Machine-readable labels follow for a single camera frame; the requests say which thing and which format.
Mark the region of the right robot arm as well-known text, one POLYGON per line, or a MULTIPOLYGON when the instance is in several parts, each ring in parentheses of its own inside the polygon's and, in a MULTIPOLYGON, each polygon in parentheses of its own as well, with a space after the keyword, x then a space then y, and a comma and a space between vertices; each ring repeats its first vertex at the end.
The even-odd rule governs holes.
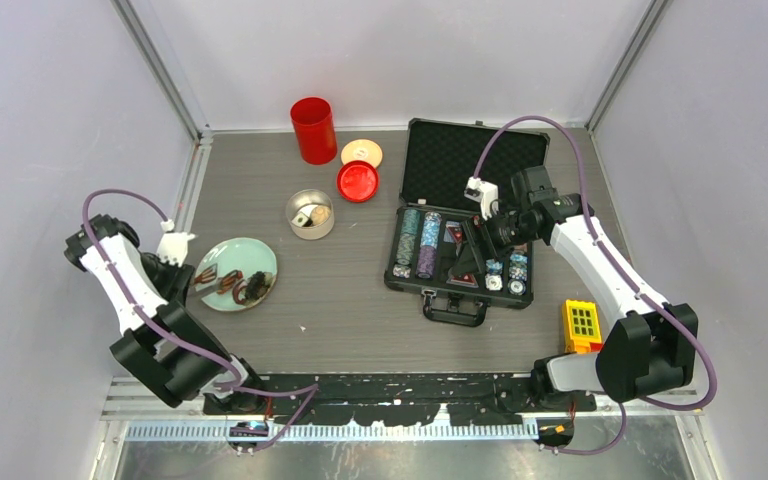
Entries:
POLYGON ((602 311, 604 339, 594 353, 567 353, 535 362, 531 397, 556 410, 573 391, 601 392, 618 403, 688 385, 694 373, 698 317, 672 304, 621 257, 587 201, 561 195, 543 167, 511 179, 515 207, 499 205, 495 184, 468 179, 464 195, 478 215, 463 221, 465 245, 451 272, 483 274, 525 243, 542 241, 575 271, 602 311))

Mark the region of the sushi roll piece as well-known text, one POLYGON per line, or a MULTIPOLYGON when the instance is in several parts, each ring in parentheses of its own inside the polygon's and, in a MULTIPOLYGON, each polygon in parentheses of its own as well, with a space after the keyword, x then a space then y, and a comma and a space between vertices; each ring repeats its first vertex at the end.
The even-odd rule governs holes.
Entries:
POLYGON ((313 206, 307 205, 301 209, 299 209, 294 218, 292 219, 292 224, 295 227, 298 228, 309 228, 313 225, 313 220, 311 217, 311 212, 314 209, 313 206))

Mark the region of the beige dumpling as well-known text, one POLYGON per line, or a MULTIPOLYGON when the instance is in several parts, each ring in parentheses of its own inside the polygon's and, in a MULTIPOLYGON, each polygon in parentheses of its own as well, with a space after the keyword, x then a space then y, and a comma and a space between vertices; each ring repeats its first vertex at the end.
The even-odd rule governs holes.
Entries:
POLYGON ((309 215, 312 226, 323 225, 331 216, 331 209, 325 205, 315 206, 309 215))

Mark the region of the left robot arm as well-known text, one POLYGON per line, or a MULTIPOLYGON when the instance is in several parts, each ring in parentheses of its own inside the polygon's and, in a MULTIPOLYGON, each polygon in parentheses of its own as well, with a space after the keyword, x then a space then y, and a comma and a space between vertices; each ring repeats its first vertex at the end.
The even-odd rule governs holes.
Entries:
POLYGON ((66 240, 67 260, 99 281, 115 309, 121 337, 112 355, 172 408, 203 395, 223 411, 258 412, 267 398, 260 376, 186 307, 195 275, 185 262, 193 234, 162 225, 155 253, 140 251, 136 231, 107 214, 66 240))

